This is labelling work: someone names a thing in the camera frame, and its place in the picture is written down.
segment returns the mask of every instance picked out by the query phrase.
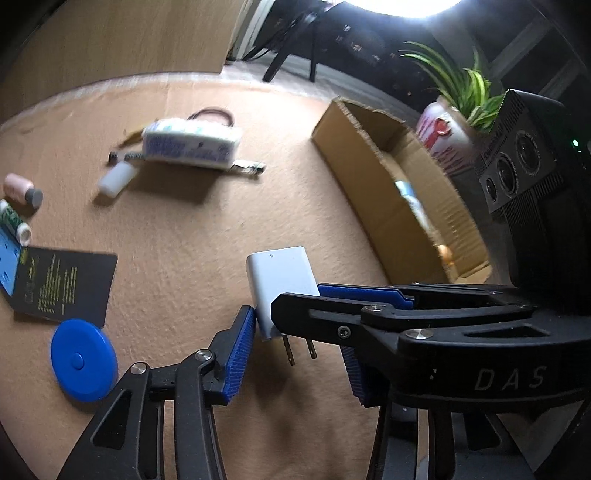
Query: black card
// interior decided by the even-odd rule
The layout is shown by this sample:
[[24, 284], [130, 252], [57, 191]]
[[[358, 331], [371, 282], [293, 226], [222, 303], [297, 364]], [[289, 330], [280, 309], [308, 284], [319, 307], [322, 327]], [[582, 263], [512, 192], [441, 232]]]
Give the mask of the black card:
[[105, 325], [117, 255], [23, 248], [10, 304], [50, 320], [78, 318]]

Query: cardboard box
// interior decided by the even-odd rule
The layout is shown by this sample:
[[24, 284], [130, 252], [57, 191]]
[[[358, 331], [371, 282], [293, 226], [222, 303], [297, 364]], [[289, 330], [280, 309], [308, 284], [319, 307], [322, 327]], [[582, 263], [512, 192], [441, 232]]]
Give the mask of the cardboard box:
[[[490, 267], [476, 224], [457, 191], [414, 131], [403, 121], [338, 98], [312, 141], [334, 172], [363, 224], [389, 281], [407, 284], [482, 283]], [[428, 235], [394, 184], [406, 179], [452, 253], [445, 267]]]

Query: screw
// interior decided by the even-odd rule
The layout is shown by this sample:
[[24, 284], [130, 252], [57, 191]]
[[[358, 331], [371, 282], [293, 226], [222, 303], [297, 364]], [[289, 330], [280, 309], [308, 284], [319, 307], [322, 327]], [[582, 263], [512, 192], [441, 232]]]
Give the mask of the screw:
[[211, 357], [213, 357], [212, 351], [206, 348], [202, 348], [195, 352], [195, 358], [200, 362], [207, 362]]
[[351, 329], [346, 327], [345, 325], [341, 325], [339, 329], [336, 331], [337, 335], [341, 338], [349, 338], [351, 336]]
[[148, 365], [143, 362], [137, 362], [136, 364], [131, 365], [129, 371], [134, 375], [141, 375], [148, 369]]
[[433, 331], [427, 328], [413, 328], [404, 332], [404, 335], [414, 340], [427, 340], [433, 336]]

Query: gray cap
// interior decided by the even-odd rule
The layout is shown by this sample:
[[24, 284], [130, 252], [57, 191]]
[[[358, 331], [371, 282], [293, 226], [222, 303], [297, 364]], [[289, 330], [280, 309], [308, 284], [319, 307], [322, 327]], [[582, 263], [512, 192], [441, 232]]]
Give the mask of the gray cap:
[[31, 205], [33, 208], [39, 208], [43, 201], [43, 192], [39, 189], [28, 189], [25, 194], [25, 200], [27, 205]]

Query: bright light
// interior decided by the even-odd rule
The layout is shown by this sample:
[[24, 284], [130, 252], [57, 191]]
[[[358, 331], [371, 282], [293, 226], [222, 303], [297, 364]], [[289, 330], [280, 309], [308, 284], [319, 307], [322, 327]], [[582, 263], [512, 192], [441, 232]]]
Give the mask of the bright light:
[[[332, 0], [339, 4], [343, 0]], [[453, 7], [460, 0], [346, 0], [347, 3], [379, 14], [396, 17], [422, 18]]]

